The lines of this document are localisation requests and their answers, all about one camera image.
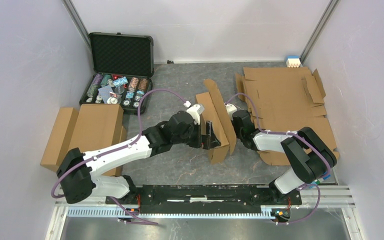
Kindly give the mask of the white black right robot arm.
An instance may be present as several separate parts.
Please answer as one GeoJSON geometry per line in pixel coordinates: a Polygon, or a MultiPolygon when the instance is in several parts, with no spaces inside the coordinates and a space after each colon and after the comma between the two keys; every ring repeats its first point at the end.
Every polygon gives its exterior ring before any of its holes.
{"type": "Polygon", "coordinates": [[[282,204],[289,194],[330,174],[337,158],[310,127],[277,132],[256,128],[246,110],[228,110],[236,137],[253,151],[285,154],[290,169],[269,184],[269,199],[282,204]]]}

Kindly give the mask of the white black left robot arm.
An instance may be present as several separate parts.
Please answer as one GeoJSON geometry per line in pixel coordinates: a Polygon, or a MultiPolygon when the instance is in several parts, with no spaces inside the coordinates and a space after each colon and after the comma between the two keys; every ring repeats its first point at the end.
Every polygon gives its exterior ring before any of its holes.
{"type": "Polygon", "coordinates": [[[148,127],[134,138],[87,152],[78,147],[68,151],[56,171],[62,195],[68,204],[88,197],[115,197],[133,203],[137,190],[128,176],[106,176],[111,169],[168,152],[174,145],[210,150],[221,145],[211,121],[197,122],[190,113],[179,111],[169,120],[148,127]]]}

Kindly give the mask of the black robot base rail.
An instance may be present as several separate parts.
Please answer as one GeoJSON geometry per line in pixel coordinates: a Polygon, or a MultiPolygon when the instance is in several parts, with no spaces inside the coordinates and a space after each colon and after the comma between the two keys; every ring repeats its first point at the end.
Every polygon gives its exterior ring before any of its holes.
{"type": "Polygon", "coordinates": [[[141,214],[257,214],[262,206],[301,205],[297,190],[278,194],[268,185],[142,185],[118,199],[141,214]]]}

